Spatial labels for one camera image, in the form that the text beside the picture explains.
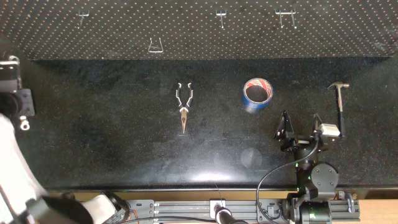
roll of blue tape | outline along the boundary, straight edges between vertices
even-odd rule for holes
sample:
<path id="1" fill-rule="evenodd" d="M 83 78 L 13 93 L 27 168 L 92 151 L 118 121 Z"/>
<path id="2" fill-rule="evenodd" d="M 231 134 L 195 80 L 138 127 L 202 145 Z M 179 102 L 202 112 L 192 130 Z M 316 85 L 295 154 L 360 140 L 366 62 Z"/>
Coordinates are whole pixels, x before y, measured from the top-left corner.
<path id="1" fill-rule="evenodd" d="M 267 93 L 267 99 L 260 102 L 250 99 L 248 97 L 247 90 L 252 86 L 260 86 Z M 267 80 L 263 78 L 252 78 L 244 85 L 243 103 L 245 106 L 247 106 L 250 109 L 261 110 L 268 105 L 273 94 L 274 92 L 272 90 L 272 86 Z"/>

black countertop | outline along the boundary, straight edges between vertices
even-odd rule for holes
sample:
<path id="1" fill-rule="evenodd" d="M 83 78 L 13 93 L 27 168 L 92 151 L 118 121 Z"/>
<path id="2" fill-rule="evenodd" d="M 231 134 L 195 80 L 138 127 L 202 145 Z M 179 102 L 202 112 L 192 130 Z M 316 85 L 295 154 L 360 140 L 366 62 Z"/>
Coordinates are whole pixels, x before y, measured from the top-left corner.
<path id="1" fill-rule="evenodd" d="M 58 60 L 24 62 L 37 115 L 17 132 L 23 155 L 50 189 L 254 188 L 293 160 L 273 140 L 283 110 L 297 134 L 312 115 L 337 124 L 342 90 L 347 139 L 320 154 L 340 172 L 339 187 L 398 187 L 398 79 L 393 58 L 264 60 Z M 267 108 L 249 114 L 243 85 L 270 81 Z M 177 82 L 193 83 L 194 105 L 182 134 Z M 264 182 L 295 188 L 293 167 Z"/>

pegboard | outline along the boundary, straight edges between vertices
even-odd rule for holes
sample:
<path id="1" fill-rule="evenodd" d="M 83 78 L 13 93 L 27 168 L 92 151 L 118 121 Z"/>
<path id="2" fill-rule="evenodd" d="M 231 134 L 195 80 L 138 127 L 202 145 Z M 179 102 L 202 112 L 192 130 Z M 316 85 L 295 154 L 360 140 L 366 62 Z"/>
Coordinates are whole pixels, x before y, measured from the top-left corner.
<path id="1" fill-rule="evenodd" d="M 390 56 L 397 0 L 2 0 L 0 40 L 29 59 Z M 216 11 L 226 11 L 221 18 Z M 295 10 L 292 17 L 276 11 Z M 79 13 L 88 13 L 80 26 Z M 150 38 L 162 53 L 150 53 Z"/>

pliers handle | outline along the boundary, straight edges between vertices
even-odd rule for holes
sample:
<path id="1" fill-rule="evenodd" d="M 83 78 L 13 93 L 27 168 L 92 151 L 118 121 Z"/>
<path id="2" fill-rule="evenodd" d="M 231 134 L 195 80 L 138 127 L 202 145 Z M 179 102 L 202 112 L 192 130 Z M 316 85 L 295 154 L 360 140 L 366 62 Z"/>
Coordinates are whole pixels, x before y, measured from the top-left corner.
<path id="1" fill-rule="evenodd" d="M 180 89 L 182 87 L 181 83 L 178 83 L 178 88 L 175 91 L 175 97 L 177 98 L 177 103 L 178 107 L 180 108 L 180 111 L 186 110 L 188 111 L 188 108 L 191 107 L 192 101 L 193 101 L 193 90 L 192 90 L 192 83 L 188 83 L 188 88 L 189 88 L 189 99 L 185 105 L 182 104 L 181 98 L 180 98 Z"/>

